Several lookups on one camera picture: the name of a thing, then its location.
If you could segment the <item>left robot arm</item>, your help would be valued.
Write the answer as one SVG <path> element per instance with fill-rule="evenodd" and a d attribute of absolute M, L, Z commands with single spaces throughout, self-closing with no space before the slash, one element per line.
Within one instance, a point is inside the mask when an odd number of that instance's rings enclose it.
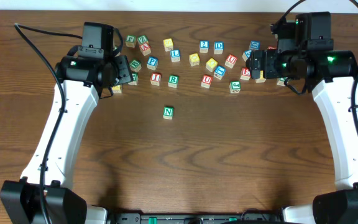
<path fill-rule="evenodd" d="M 104 90 L 130 83 L 130 65 L 114 38 L 116 27 L 85 22 L 81 44 L 56 65 L 53 103 L 39 144 L 17 181 L 7 180 L 1 202 L 13 223 L 107 223 L 108 211 L 74 193 L 74 167 L 88 120 Z"/>

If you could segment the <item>green R block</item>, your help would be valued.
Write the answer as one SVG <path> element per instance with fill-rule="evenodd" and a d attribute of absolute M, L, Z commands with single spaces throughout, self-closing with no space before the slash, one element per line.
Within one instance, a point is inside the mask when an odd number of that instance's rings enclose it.
<path fill-rule="evenodd" d="M 171 88 L 176 88 L 178 85 L 179 76 L 177 75 L 170 75 L 168 79 L 168 86 Z"/>

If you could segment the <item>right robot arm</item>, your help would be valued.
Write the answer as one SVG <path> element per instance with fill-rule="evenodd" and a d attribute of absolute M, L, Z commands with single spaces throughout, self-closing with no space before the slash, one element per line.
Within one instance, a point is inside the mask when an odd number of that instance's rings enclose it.
<path fill-rule="evenodd" d="M 349 50 L 334 50 L 331 15 L 299 14 L 270 26 L 277 48 L 252 49 L 253 79 L 303 79 L 323 117 L 334 160 L 335 191 L 309 205 L 282 210 L 286 223 L 358 223 L 358 64 Z"/>

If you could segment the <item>green N block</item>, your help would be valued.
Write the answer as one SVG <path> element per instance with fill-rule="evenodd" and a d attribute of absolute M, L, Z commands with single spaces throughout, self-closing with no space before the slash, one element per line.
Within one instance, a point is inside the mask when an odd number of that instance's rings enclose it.
<path fill-rule="evenodd" d="M 165 106 L 163 108 L 163 118 L 164 119 L 173 119 L 173 114 L 174 114 L 173 107 Z"/>

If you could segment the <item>red E block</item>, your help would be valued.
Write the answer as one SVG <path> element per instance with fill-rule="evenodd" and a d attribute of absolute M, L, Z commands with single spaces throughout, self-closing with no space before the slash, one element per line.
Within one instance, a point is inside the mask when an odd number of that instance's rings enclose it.
<path fill-rule="evenodd" d="M 251 78 L 250 70 L 248 68 L 242 68 L 240 79 L 248 81 L 250 80 L 250 78 Z"/>

